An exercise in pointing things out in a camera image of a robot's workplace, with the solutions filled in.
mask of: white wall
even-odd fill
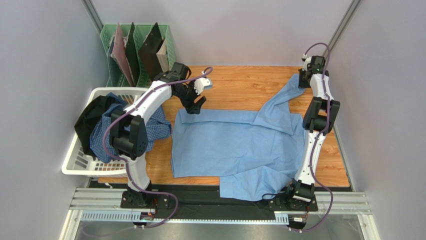
[[[0,239],[58,239],[85,180],[61,165],[105,53],[79,0],[2,1],[0,31]]]
[[[184,64],[299,66],[309,46],[330,41],[351,0],[92,2],[104,24],[169,24]]]
[[[425,239],[426,1],[364,0],[331,53],[336,120],[384,240]]]

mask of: cable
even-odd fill
[[[173,194],[173,193],[170,193],[170,192],[163,192],[163,191],[148,191],[148,190],[145,190],[145,189],[143,189],[142,187],[140,187],[140,186],[138,186],[137,184],[136,184],[136,182],[133,180],[133,178],[132,178],[132,175],[131,175],[131,173],[130,173],[130,166],[129,166],[129,161],[126,159],[126,158],[124,158],[124,157],[121,157],[121,156],[116,156],[116,155],[114,155],[114,154],[112,154],[109,150],[108,150],[108,148],[107,148],[107,135],[108,135],[108,133],[111,131],[111,129],[120,121],[120,120],[122,120],[123,118],[125,118],[126,116],[128,116],[129,114],[131,114],[131,113],[133,113],[137,108],[139,108],[141,105],[142,105],[142,103],[153,93],[153,92],[155,92],[156,90],[158,90],[158,89],[160,89],[160,88],[162,88],[162,87],[166,87],[166,86],[171,86],[171,85],[175,85],[175,84],[183,84],[183,83],[187,83],[187,82],[191,82],[191,81],[195,81],[195,80],[197,80],[197,79],[200,79],[200,78],[204,78],[204,77],[206,77],[207,75],[209,75],[209,74],[211,74],[213,72],[213,67],[211,67],[211,66],[208,66],[208,67],[206,67],[206,69],[203,71],[203,73],[200,75],[200,76],[197,76],[197,77],[193,77],[193,78],[188,78],[188,79],[184,79],[184,80],[179,80],[179,81],[172,81],[172,82],[167,82],[167,83],[164,83],[164,84],[161,84],[161,85],[159,85],[159,86],[156,86],[156,87],[154,87],[153,89],[150,89],[150,90],[148,90],[147,92],[146,92],[146,94],[144,94],[143,96],[142,96],[142,99],[134,106],[134,108],[132,108],[131,110],[129,110],[129,111],[127,111],[127,112],[125,112],[123,115],[121,115],[119,118],[117,118],[115,121],[113,121],[109,126],[108,126],[108,128],[105,130],[105,133],[103,134],[103,137],[102,137],[102,146],[103,146],[103,150],[105,151],[105,153],[106,154],[108,154],[111,158],[113,158],[113,159],[116,159],[116,160],[122,160],[122,161],[124,161],[125,162],[125,170],[126,170],[126,173],[127,173],[127,177],[128,177],[128,179],[129,179],[129,181],[131,182],[131,184],[136,188],[136,189],[138,189],[140,192],[143,192],[143,193],[146,193],[146,194],[152,194],[152,195],[166,195],[166,196],[170,196],[170,197],[172,197],[172,198],[174,198],[174,200],[176,201],[176,205],[174,206],[174,209],[173,209],[173,211],[172,211],[172,213],[168,216],[168,217],[166,217],[165,219],[163,219],[162,221],[160,221],[160,222],[157,222],[157,223],[155,223],[155,224],[152,224],[152,225],[147,225],[147,226],[144,226],[144,228],[145,229],[151,229],[151,228],[155,228],[155,227],[158,227],[158,226],[160,226],[160,225],[163,225],[165,222],[167,222],[168,220],[170,220],[170,218],[176,213],[176,210],[178,209],[178,204],[179,204],[179,201],[178,201],[178,198]],[[128,228],[124,228],[124,229],[121,229],[121,230],[118,230],[118,231],[115,231],[115,232],[112,232],[112,233],[108,233],[108,234],[105,234],[105,235],[91,235],[91,234],[88,234],[88,233],[86,233],[86,232],[84,232],[84,230],[82,229],[81,230],[81,232],[84,234],[84,235],[86,235],[86,236],[88,236],[88,237],[91,237],[91,238],[103,238],[103,237],[107,237],[107,236],[111,236],[111,235],[114,235],[114,234],[117,234],[117,233],[121,233],[121,232],[123,232],[123,231],[126,231],[126,230],[130,230],[130,229],[134,229],[134,227],[128,227]]]
[[[330,114],[329,114],[329,112],[330,112],[330,105],[331,105],[331,99],[330,99],[329,94],[327,93],[326,82],[324,81],[324,75],[326,73],[327,66],[329,65],[329,61],[330,61],[330,48],[329,48],[329,46],[326,43],[318,42],[318,43],[315,43],[314,45],[310,46],[310,48],[308,48],[304,54],[306,55],[309,52],[309,50],[311,50],[311,48],[313,48],[317,45],[324,45],[327,48],[327,52],[328,52],[327,60],[325,61],[325,66],[324,66],[324,69],[322,70],[322,77],[321,77],[322,87],[324,88],[324,93],[325,93],[325,96],[327,97],[327,109],[325,110],[325,112],[327,113],[327,117],[326,117],[325,128],[323,130],[321,130],[316,135],[315,141],[313,142],[312,151],[310,152],[310,158],[309,158],[309,169],[310,169],[310,173],[312,174],[312,177],[315,180],[315,182],[318,183],[321,187],[323,187],[325,190],[327,190],[330,193],[330,205],[328,206],[327,212],[325,213],[324,217],[322,217],[322,219],[317,224],[315,224],[315,226],[308,228],[308,229],[304,229],[304,230],[289,228],[292,231],[297,232],[297,233],[308,233],[308,232],[311,232],[311,231],[317,229],[326,220],[327,216],[329,215],[329,213],[332,209],[332,205],[333,205],[333,192],[330,190],[330,188],[326,187],[324,184],[322,184],[317,179],[317,177],[315,176],[314,170],[313,170],[313,166],[312,166],[312,161],[313,161],[313,158],[314,158],[314,149],[317,146],[318,138],[325,131],[328,131],[328,129],[330,127]]]

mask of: black cloth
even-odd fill
[[[74,129],[85,155],[96,157],[95,153],[90,149],[90,135],[101,119],[102,114],[110,108],[111,104],[115,103],[117,103],[117,100],[114,97],[98,96],[86,106],[78,118]]]

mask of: blue cloth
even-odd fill
[[[299,75],[259,112],[202,109],[177,113],[171,166],[175,178],[219,176],[220,196],[259,201],[278,193],[298,171],[305,147],[302,116],[288,101],[301,95]]]
[[[102,137],[111,124],[111,113],[116,109],[123,110],[123,108],[128,103],[113,93],[108,93],[106,96],[117,99],[118,103],[111,104],[109,109],[102,114],[102,117],[97,122],[93,132],[90,135],[90,149],[94,152],[99,160],[104,163],[109,163],[112,158],[104,151],[104,147],[102,146]],[[148,136],[148,146],[146,147],[146,152],[149,152],[153,149],[155,140],[166,139],[170,136],[171,133],[172,124],[166,120],[163,107],[160,106],[146,123],[146,134]],[[106,147],[108,148],[109,152],[117,155],[114,148],[110,145],[110,133],[108,133],[106,139]]]

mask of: clothes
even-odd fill
[[[111,96],[98,96],[93,99],[81,113],[74,125],[74,129],[81,142],[81,147],[85,155],[96,157],[95,153],[90,148],[90,136],[96,124],[101,119],[102,114],[104,114],[112,104],[119,103],[119,100],[121,99],[117,100],[117,98]]]
[[[278,193],[295,176],[305,147],[302,116],[288,101],[301,95],[299,75],[259,112],[180,109],[172,134],[171,166],[175,178],[219,176],[220,196],[259,201]]]
[[[104,114],[102,114],[101,119],[96,124],[92,134],[90,135],[90,148],[96,154],[97,158],[104,163],[109,163],[112,158],[107,155],[102,146],[102,137],[104,136],[105,131],[108,126],[111,124],[111,113],[116,110],[123,110],[123,108],[128,104],[126,101],[122,100],[118,96],[109,93],[108,97],[113,97],[117,100],[118,103],[112,104]],[[166,120],[166,115],[164,114],[163,108],[160,106],[149,118],[146,123],[146,134],[148,136],[148,146],[146,147],[146,152],[149,152],[153,149],[154,141],[157,139],[166,139],[172,133],[172,124]],[[110,145],[110,134],[108,133],[106,147],[109,152],[116,155],[116,151]]]

